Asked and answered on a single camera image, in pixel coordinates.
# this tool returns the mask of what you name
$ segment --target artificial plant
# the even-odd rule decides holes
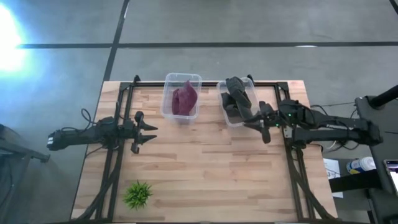
[[[149,196],[151,196],[150,185],[147,183],[141,184],[140,182],[132,183],[131,186],[126,190],[123,202],[130,209],[144,208],[147,205]]]

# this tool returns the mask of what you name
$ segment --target white paper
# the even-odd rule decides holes
[[[328,174],[328,179],[333,179],[340,177],[340,168],[338,166],[338,161],[334,159],[323,159],[325,164],[326,173]],[[334,197],[343,198],[342,192],[332,193]]]

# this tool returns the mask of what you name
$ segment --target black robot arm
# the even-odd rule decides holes
[[[282,100],[277,111],[263,101],[259,106],[260,111],[244,125],[261,132],[264,143],[271,141],[270,127],[285,128],[288,142],[301,148],[312,141],[352,140],[370,146],[382,142],[379,128],[365,119],[328,116],[295,100]]]
[[[51,151],[57,151],[72,145],[100,143],[104,147],[113,148],[118,145],[118,139],[134,139],[131,151],[138,154],[138,144],[156,138],[156,135],[142,135],[141,130],[151,131],[157,128],[144,122],[144,113],[141,111],[136,113],[134,119],[137,124],[128,118],[122,125],[118,125],[113,117],[107,117],[87,129],[56,130],[49,135],[47,147]]]

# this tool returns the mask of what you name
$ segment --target black metal frame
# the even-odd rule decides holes
[[[218,82],[202,82],[202,86],[205,87],[215,87]],[[289,86],[287,82],[254,82],[254,85],[257,87],[272,87],[275,91],[276,95],[276,100],[277,102],[282,101],[282,97],[280,95],[280,91],[283,92],[285,95],[286,99],[290,99],[290,93],[289,93]],[[115,109],[115,114],[114,117],[118,118],[121,110],[121,102],[123,100],[123,94],[126,90],[128,90],[128,95],[127,95],[127,102],[126,102],[126,109],[124,112],[124,120],[128,119],[130,109],[131,109],[131,103],[132,103],[132,94],[134,91],[135,87],[163,87],[164,82],[141,82],[140,78],[138,76],[135,77],[134,81],[132,83],[130,82],[121,82],[120,87],[119,87],[119,95],[118,95],[118,100],[117,100],[117,107]],[[297,213],[297,220],[303,220],[304,215],[303,215],[303,209],[302,209],[302,204],[300,201],[300,194],[299,194],[299,188],[297,186],[297,181],[294,179],[294,174],[293,170],[295,170],[295,165],[294,165],[294,159],[292,157],[292,148],[287,144],[287,138],[285,137],[285,131],[282,129],[282,134],[285,142],[285,151],[286,151],[286,159],[287,159],[287,165],[289,167],[289,176],[290,176],[290,183],[292,185],[292,195],[294,198],[294,203],[295,203],[295,208],[296,208],[296,213]],[[109,223],[112,222],[113,220],[113,215],[114,215],[114,207],[116,203],[116,196],[117,196],[117,190],[118,190],[118,182],[119,182],[119,175],[121,171],[121,163],[122,163],[122,158],[123,158],[123,151],[124,151],[124,142],[125,140],[121,139],[118,144],[119,144],[119,149],[117,150],[117,158],[116,162],[114,165],[114,169],[111,174],[109,174],[111,170],[111,161],[113,157],[113,151],[108,150],[107,155],[106,155],[106,160],[104,164],[104,171],[103,171],[103,178],[101,181],[101,188],[94,199],[93,203],[88,207],[88,210],[90,212],[86,213],[85,216],[80,216],[77,219],[70,220],[65,223]],[[303,182],[308,186],[308,179],[307,179],[307,173],[305,171],[305,164],[304,164],[304,159],[303,159],[303,152],[301,149],[296,149],[297,151],[297,162],[298,166],[300,168],[300,173],[301,173],[301,178]],[[104,204],[104,198],[109,190],[109,188],[112,186],[111,189],[111,195],[110,195],[110,200],[109,200],[109,207],[108,207],[108,214],[106,218],[103,217],[103,204]],[[315,221],[315,213],[313,210],[313,205],[311,204],[310,200],[306,197],[306,203],[307,203],[307,209],[308,209],[308,216],[309,219]],[[96,211],[95,213],[95,218],[90,219],[93,215],[93,212]]]

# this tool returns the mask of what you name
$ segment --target black cloth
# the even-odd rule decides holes
[[[226,114],[231,118],[240,117],[242,120],[251,118],[251,102],[245,92],[243,81],[238,77],[227,78],[225,81],[229,93],[222,93],[221,98]]]

